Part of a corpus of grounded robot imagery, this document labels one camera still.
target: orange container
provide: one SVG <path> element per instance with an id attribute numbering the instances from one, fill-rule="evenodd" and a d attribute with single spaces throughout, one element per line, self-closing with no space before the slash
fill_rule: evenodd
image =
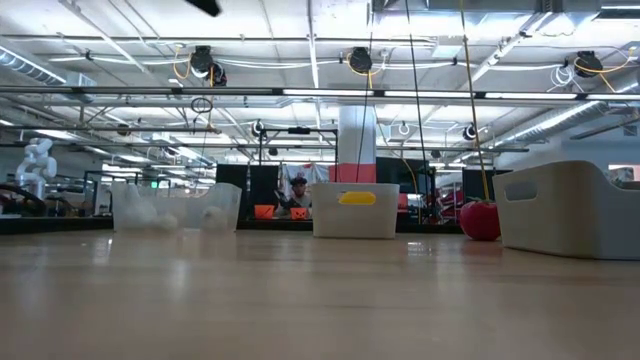
<path id="1" fill-rule="evenodd" d="M 291 220 L 307 220 L 307 209 L 291 208 Z"/>
<path id="2" fill-rule="evenodd" d="M 275 206 L 273 205 L 254 205 L 253 214 L 258 220 L 271 220 L 274 210 Z"/>

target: person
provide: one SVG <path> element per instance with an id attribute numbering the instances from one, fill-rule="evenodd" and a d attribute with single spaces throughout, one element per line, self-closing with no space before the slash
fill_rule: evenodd
<path id="1" fill-rule="evenodd" d="M 276 215 L 280 217 L 289 216 L 291 208 L 309 209 L 311 207 L 311 196 L 307 195 L 307 179 L 297 176 L 289 183 L 293 192 L 289 200 L 284 197 L 284 194 L 279 193 L 280 206 L 276 210 Z"/>

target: table surface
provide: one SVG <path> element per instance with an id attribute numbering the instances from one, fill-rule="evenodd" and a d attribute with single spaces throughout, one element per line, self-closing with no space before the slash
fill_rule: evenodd
<path id="1" fill-rule="evenodd" d="M 0 238 L 0 358 L 637 359 L 640 263 L 458 235 Z"/>

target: red apple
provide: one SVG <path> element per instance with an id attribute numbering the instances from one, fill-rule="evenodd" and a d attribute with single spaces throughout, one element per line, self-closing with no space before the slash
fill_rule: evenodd
<path id="1" fill-rule="evenodd" d="M 495 241 L 500 237 L 498 207 L 485 201 L 465 204 L 460 211 L 460 227 L 473 240 Z"/>

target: metal frame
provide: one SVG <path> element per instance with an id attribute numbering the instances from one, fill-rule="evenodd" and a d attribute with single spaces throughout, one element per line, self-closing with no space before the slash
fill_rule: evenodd
<path id="1" fill-rule="evenodd" d="M 320 131 L 331 131 L 328 129 L 310 129 L 312 132 Z M 28 142 L 19 141 L 13 143 L 0 143 L 0 148 L 12 148 L 12 147 L 24 147 L 28 145 Z M 186 148 L 212 148 L 212 149 L 260 149 L 260 144 L 167 144 L 167 143 L 97 143 L 97 142 L 74 142 L 74 141 L 54 141 L 55 146 L 93 146 L 93 147 L 124 147 L 124 148 L 137 148 L 137 147 L 166 147 L 166 146 L 176 146 L 179 145 L 181 147 Z M 325 144 L 317 144 L 317 145 L 277 145 L 277 144 L 266 144 L 262 146 L 262 149 L 302 149 L 302 150 L 334 150 L 335 146 L 333 145 L 325 145 Z M 377 150 L 382 151 L 422 151 L 423 147 L 420 145 L 405 145 L 405 146 L 377 146 Z M 477 149 L 474 147 L 442 147 L 442 146 L 425 146 L 425 151 L 453 151 L 453 152 L 461 152 L 461 151 L 476 151 Z M 485 153 L 526 153 L 529 152 L 529 149 L 526 148 L 480 148 L 480 151 Z"/>

